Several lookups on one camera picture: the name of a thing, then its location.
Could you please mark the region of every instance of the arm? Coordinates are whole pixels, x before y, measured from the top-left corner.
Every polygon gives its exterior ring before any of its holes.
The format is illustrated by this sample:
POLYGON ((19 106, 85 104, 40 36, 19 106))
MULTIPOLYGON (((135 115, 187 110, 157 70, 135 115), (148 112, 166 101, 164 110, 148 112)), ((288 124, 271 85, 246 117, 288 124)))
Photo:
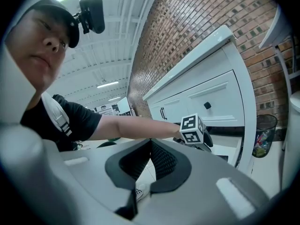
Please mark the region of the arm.
POLYGON ((180 138, 180 126, 148 118, 131 116, 102 116, 89 140, 103 140, 115 137, 138 138, 180 138))

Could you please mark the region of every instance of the shoelace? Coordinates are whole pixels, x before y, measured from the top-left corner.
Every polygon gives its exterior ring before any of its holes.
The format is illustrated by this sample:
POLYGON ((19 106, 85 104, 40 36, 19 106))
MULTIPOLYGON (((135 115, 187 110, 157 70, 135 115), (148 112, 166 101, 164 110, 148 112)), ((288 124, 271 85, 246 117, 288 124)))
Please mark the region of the shoelace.
POLYGON ((138 195, 138 194, 141 193, 141 192, 142 192, 141 190, 139 190, 139 189, 137 189, 137 188, 135 189, 135 194, 136 194, 136 195, 138 195))

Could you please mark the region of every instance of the open drawer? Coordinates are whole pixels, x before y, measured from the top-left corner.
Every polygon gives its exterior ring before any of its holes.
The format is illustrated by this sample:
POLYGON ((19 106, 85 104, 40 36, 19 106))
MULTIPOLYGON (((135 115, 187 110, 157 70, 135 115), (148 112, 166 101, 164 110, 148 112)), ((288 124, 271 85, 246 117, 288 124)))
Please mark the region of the open drawer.
POLYGON ((189 114, 198 113, 206 126, 244 126, 244 109, 234 72, 229 71, 183 92, 189 114))

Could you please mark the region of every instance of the nose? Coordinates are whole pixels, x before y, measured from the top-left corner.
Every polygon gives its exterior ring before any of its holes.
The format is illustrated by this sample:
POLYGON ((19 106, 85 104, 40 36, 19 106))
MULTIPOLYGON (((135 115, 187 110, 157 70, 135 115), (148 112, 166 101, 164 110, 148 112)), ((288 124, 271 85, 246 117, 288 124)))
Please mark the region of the nose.
POLYGON ((51 50, 52 53, 57 53, 60 41, 56 37, 47 37, 43 40, 43 44, 47 49, 51 50))

